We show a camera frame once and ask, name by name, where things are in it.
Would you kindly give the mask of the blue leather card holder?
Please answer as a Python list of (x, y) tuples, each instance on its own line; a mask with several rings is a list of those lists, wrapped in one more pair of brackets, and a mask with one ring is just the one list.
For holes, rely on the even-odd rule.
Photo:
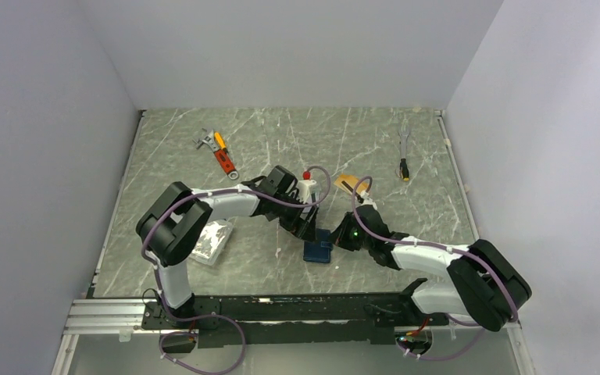
[(329, 236), (329, 230), (317, 229), (316, 240), (314, 242), (304, 242), (303, 260), (308, 263), (330, 263), (334, 246), (329, 241)]

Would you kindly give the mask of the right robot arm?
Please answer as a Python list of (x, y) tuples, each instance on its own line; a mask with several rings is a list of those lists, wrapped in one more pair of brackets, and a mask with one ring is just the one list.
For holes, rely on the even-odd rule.
[(497, 332), (516, 320), (531, 297), (530, 285), (490, 242), (445, 245), (390, 230), (372, 205), (347, 212), (330, 233), (333, 245), (349, 251), (365, 249), (374, 261), (393, 270), (416, 270), (438, 278), (412, 281), (398, 295), (395, 312), (409, 324), (433, 315), (468, 316)]

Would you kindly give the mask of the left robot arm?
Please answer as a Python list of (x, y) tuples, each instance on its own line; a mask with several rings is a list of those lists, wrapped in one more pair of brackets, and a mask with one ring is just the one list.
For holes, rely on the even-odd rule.
[(313, 180), (299, 180), (282, 166), (268, 175), (221, 189), (191, 189), (175, 181), (139, 219), (141, 255), (154, 270), (162, 317), (175, 328), (196, 315), (187, 260), (204, 227), (217, 220), (263, 216), (303, 241), (316, 238), (316, 217), (327, 193)]

